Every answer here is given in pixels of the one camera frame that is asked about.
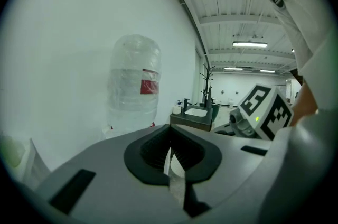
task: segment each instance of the black countertop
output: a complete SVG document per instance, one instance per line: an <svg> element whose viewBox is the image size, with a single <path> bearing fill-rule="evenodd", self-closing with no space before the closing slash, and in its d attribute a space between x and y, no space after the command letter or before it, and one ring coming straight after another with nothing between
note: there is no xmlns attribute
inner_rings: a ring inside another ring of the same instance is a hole
<svg viewBox="0 0 338 224"><path fill-rule="evenodd" d="M191 108L195 108L195 109L203 109L203 110L207 110L208 113L204 116L204 117L199 117L199 116L194 116L194 115L189 115L189 114L185 114L183 111L178 114L171 114L171 117L176 117L176 118L180 118L180 119L184 119L184 120L188 120L191 122L195 122L198 124L203 124L203 125L210 125L211 124L211 120L212 120L212 108L207 109L204 107L199 107L199 106L188 106L186 111L191 109Z"/></svg>

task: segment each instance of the plastic wrap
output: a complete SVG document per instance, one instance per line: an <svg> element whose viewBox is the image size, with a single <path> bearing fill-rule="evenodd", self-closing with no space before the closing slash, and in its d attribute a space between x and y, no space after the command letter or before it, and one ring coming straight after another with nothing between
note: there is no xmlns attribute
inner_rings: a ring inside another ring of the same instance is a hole
<svg viewBox="0 0 338 224"><path fill-rule="evenodd" d="M150 127L157 113L161 51L155 41L133 34L114 46L108 81L108 125L115 135Z"/></svg>

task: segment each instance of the sink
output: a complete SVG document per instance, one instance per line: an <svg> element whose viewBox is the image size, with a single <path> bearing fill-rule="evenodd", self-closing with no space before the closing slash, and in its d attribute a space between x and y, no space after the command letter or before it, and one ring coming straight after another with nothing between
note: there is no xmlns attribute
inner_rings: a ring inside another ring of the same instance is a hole
<svg viewBox="0 0 338 224"><path fill-rule="evenodd" d="M197 108L191 108L185 112L185 114L198 116L198 117L205 117L207 113L208 113L207 110L197 109Z"/></svg>

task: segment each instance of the fluorescent light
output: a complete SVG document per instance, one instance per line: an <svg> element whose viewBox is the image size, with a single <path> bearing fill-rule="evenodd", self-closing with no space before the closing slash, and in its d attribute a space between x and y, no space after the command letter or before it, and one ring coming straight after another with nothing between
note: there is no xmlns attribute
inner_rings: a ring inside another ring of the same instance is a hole
<svg viewBox="0 0 338 224"><path fill-rule="evenodd" d="M260 72L263 72L263 73L276 73L276 71L270 71L270 70L260 70Z"/></svg>
<svg viewBox="0 0 338 224"><path fill-rule="evenodd" d="M224 70L243 70L243 68L231 68L231 67L228 67L228 68L224 68Z"/></svg>
<svg viewBox="0 0 338 224"><path fill-rule="evenodd" d="M266 48L268 44L255 42L233 42L232 46L250 46L252 48Z"/></svg>

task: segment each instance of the cube with markers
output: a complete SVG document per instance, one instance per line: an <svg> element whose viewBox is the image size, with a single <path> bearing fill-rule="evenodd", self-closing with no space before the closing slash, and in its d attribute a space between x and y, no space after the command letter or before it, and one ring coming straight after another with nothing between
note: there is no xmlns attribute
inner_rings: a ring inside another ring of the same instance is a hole
<svg viewBox="0 0 338 224"><path fill-rule="evenodd" d="M294 115L278 88L256 84L238 107L255 132L273 140L278 130L290 125Z"/></svg>

